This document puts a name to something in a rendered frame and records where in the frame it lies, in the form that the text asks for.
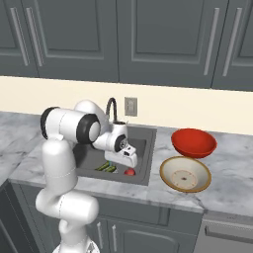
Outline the grey cupboard door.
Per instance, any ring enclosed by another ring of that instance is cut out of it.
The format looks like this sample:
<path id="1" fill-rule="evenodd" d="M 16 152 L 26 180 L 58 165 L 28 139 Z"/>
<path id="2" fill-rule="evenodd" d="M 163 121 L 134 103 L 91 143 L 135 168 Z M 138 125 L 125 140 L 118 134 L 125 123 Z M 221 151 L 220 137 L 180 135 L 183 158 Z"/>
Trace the grey cupboard door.
<path id="1" fill-rule="evenodd" d="M 16 7 L 30 64 L 25 66 L 10 8 Z M 38 77 L 37 63 L 21 0 L 0 0 L 0 75 Z"/>
<path id="2" fill-rule="evenodd" d="M 99 238 L 98 238 L 98 230 L 97 230 L 97 223 L 101 222 L 102 224 L 102 231 L 103 231 L 103 249 L 100 248 L 99 245 Z M 89 234 L 90 238 L 96 243 L 98 246 L 100 253 L 111 253 L 110 251 L 110 242 L 108 237 L 108 227 L 107 221 L 103 218 L 96 218 L 92 223 L 86 226 L 87 233 Z"/>
<path id="3" fill-rule="evenodd" d="M 118 252 L 114 252 L 112 226 L 117 227 Z M 112 253 L 194 253 L 197 237 L 132 222 L 108 220 Z"/>
<path id="4" fill-rule="evenodd" d="M 22 0 L 39 77 L 117 82 L 116 0 Z M 33 8 L 43 66 L 39 67 L 27 16 Z"/>
<path id="5" fill-rule="evenodd" d="M 117 0 L 123 83 L 209 88 L 228 0 Z M 219 17 L 204 75 L 213 9 Z"/>
<path id="6" fill-rule="evenodd" d="M 236 8 L 242 8 L 228 73 L 222 77 Z M 211 87 L 219 90 L 253 91 L 253 0 L 228 0 Z"/>

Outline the cream bowl with brown rim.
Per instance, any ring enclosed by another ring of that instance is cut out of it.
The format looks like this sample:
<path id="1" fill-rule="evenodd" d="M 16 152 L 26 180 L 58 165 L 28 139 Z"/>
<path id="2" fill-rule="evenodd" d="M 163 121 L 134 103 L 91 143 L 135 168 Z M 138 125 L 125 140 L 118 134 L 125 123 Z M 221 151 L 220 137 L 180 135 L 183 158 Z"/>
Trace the cream bowl with brown rim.
<path id="1" fill-rule="evenodd" d="M 160 177 L 174 190 L 184 193 L 197 193 L 211 183 L 211 172 L 202 162 L 185 156 L 173 156 L 160 166 Z"/>

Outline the grey lower cupboard door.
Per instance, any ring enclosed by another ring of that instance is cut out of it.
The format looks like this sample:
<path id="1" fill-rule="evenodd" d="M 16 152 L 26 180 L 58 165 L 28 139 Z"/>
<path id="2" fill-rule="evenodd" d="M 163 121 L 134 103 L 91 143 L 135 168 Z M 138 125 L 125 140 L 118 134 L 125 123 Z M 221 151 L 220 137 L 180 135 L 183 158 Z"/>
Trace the grey lower cupboard door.
<path id="1" fill-rule="evenodd" d="M 117 227 L 118 252 L 114 252 L 112 226 Z M 197 237 L 132 222 L 108 220 L 112 253 L 194 253 Z"/>
<path id="2" fill-rule="evenodd" d="M 102 224 L 102 231 L 103 231 L 103 249 L 100 248 L 99 245 L 99 238 L 98 238 L 98 230 L 97 230 L 97 223 L 101 222 Z M 89 234 L 90 238 L 96 243 L 98 246 L 100 253 L 111 253 L 110 251 L 110 242 L 108 237 L 108 227 L 107 221 L 103 218 L 96 218 L 92 223 L 86 226 L 87 233 Z"/>

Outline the grey panel under sink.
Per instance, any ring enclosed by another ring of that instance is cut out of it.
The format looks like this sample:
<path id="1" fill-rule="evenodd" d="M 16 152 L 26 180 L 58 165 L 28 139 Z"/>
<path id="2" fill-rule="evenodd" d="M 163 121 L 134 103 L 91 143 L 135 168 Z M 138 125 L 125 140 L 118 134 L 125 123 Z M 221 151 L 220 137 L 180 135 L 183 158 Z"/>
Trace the grey panel under sink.
<path id="1" fill-rule="evenodd" d="M 102 215 L 163 225 L 187 233 L 196 233 L 201 225 L 202 215 L 197 212 L 108 198 L 99 198 L 98 201 Z"/>

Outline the black curved faucet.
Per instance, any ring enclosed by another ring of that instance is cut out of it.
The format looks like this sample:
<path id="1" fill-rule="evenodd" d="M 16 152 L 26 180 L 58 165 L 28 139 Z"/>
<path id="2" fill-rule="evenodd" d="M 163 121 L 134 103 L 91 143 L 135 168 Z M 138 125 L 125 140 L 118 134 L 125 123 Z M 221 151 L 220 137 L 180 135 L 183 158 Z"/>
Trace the black curved faucet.
<path id="1" fill-rule="evenodd" d="M 113 119 L 110 120 L 110 114 L 113 114 Z M 109 119 L 110 125 L 119 125 L 125 126 L 127 123 L 118 120 L 118 108 L 117 108 L 117 101 L 114 97 L 110 98 L 107 107 L 106 107 L 106 116 Z"/>

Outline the grey upper cupboard door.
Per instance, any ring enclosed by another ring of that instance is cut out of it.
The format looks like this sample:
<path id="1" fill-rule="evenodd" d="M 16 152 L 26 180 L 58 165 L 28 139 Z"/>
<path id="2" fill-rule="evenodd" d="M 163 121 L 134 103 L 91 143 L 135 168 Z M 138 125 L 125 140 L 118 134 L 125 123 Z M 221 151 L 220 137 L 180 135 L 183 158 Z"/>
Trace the grey upper cupboard door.
<path id="1" fill-rule="evenodd" d="M 209 88 L 228 0 L 117 0 L 123 83 Z M 204 75 L 213 9 L 219 17 Z"/>
<path id="2" fill-rule="evenodd" d="M 236 8 L 242 8 L 228 73 L 222 77 Z M 219 90 L 253 91 L 253 0 L 228 0 L 211 87 Z"/>
<path id="3" fill-rule="evenodd" d="M 25 66 L 10 8 L 16 7 L 30 64 Z M 38 77 L 37 63 L 21 0 L 0 0 L 0 75 Z"/>
<path id="4" fill-rule="evenodd" d="M 22 0 L 39 77 L 117 82 L 116 0 Z M 43 66 L 39 67 L 27 16 L 33 8 Z"/>

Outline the grey dishwasher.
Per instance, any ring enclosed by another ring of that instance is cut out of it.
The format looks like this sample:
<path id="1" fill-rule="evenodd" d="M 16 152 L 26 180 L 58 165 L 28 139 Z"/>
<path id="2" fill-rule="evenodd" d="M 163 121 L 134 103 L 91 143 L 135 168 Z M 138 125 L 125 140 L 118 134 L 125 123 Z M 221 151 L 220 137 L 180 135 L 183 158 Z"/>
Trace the grey dishwasher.
<path id="1" fill-rule="evenodd" d="M 253 218 L 205 214 L 194 253 L 253 253 Z"/>

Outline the grey sink basin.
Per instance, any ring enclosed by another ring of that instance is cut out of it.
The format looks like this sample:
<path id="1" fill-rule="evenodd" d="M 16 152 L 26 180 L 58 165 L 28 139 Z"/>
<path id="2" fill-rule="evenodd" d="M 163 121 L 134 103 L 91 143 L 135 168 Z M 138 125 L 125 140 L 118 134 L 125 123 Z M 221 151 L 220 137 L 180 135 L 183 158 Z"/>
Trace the grey sink basin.
<path id="1" fill-rule="evenodd" d="M 115 163 L 115 172 L 97 171 L 97 168 L 106 163 L 102 150 L 94 149 L 91 145 L 76 144 L 73 153 L 76 161 L 76 173 L 79 177 L 132 183 L 137 185 L 148 184 L 151 170 L 153 148 L 156 137 L 156 129 L 140 126 L 129 126 L 128 143 L 136 148 L 137 165 L 134 175 L 126 175 L 128 166 Z"/>

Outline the grey wall outlet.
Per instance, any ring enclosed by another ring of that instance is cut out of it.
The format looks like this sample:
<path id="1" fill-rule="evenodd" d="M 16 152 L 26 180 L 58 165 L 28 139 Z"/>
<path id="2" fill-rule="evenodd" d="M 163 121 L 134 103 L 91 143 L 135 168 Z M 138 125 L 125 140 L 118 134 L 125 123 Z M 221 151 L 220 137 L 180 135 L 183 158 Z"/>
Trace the grey wall outlet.
<path id="1" fill-rule="evenodd" d="M 125 115 L 136 117 L 137 116 L 137 99 L 125 97 Z"/>

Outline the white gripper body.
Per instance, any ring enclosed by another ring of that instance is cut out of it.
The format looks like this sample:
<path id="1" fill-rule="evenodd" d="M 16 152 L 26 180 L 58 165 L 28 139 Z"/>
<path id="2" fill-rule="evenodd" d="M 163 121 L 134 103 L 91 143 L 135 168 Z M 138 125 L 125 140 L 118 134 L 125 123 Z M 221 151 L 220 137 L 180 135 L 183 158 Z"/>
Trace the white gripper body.
<path id="1" fill-rule="evenodd" d="M 123 155 L 121 152 L 115 153 L 111 151 L 105 152 L 105 159 L 114 163 L 119 163 L 130 168 L 134 168 L 137 165 L 137 155 L 127 156 Z"/>

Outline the grey lower cupboard run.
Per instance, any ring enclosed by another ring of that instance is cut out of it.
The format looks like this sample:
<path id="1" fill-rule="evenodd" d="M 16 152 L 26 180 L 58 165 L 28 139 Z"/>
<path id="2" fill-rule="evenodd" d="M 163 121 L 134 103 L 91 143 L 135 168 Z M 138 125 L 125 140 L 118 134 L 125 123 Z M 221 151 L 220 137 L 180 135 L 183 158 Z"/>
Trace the grey lower cupboard run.
<path id="1" fill-rule="evenodd" d="M 52 253 L 58 246 L 57 219 L 35 206 L 40 190 L 9 180 L 0 186 L 0 253 Z"/>

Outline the red bowl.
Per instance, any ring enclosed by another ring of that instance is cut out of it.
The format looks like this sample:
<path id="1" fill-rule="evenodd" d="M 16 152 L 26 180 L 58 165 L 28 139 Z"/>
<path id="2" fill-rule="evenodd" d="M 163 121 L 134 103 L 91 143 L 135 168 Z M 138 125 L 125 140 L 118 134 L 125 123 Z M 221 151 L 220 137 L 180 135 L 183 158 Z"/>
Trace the red bowl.
<path id="1" fill-rule="evenodd" d="M 196 128 L 181 128 L 174 131 L 171 141 L 180 154 L 191 158 L 205 158 L 217 147 L 217 142 L 211 134 Z"/>

